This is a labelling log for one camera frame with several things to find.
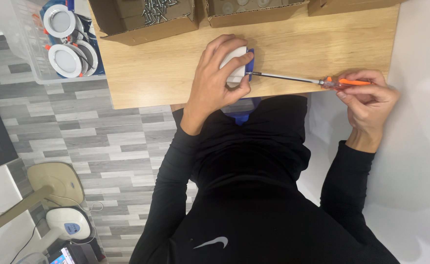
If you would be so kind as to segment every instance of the plastic storage bin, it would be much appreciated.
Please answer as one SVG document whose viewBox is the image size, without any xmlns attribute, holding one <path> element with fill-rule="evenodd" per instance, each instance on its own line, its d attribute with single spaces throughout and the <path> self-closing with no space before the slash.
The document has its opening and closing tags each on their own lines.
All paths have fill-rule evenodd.
<svg viewBox="0 0 430 264">
<path fill-rule="evenodd" d="M 91 75 L 87 77 L 60 78 L 52 68 L 48 51 L 44 48 L 51 45 L 44 34 L 44 26 L 39 11 L 48 0 L 11 0 L 20 28 L 20 36 L 27 49 L 29 65 L 38 84 L 55 84 L 106 79 L 106 75 Z"/>
</svg>

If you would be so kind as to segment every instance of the left hand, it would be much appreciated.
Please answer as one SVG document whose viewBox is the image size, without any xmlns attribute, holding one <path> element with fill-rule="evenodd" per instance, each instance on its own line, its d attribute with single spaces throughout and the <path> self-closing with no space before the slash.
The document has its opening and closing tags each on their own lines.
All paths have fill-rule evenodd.
<svg viewBox="0 0 430 264">
<path fill-rule="evenodd" d="M 181 128 L 184 132 L 198 135 L 204 121 L 211 113 L 235 103 L 251 92 L 249 75 L 244 76 L 239 88 L 233 91 L 228 90 L 225 85 L 234 70 L 252 61 L 254 58 L 252 52 L 232 58 L 220 69 L 220 64 L 226 55 L 245 45 L 247 40 L 236 38 L 234 34 L 221 35 L 212 40 L 202 52 L 181 120 Z"/>
</svg>

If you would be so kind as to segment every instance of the gray tile floor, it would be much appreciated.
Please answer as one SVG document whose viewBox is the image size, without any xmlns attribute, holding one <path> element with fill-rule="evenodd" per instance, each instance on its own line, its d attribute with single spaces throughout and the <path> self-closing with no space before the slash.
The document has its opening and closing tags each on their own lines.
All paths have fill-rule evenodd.
<svg viewBox="0 0 430 264">
<path fill-rule="evenodd" d="M 113 110 L 106 80 L 38 85 L 0 37 L 0 116 L 24 165 L 71 164 L 111 264 L 128 263 L 176 131 L 168 105 Z M 187 211 L 197 189 L 189 183 Z"/>
</svg>

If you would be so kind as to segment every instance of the black long-sleeve shirt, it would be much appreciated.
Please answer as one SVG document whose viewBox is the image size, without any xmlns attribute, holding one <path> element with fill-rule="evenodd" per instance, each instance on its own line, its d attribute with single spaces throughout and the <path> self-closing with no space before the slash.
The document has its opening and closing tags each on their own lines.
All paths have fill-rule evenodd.
<svg viewBox="0 0 430 264">
<path fill-rule="evenodd" d="M 341 141 L 317 207 L 268 149 L 234 145 L 205 161 L 186 215 L 198 144 L 198 136 L 177 130 L 130 264 L 398 263 L 362 215 L 375 154 Z"/>
</svg>

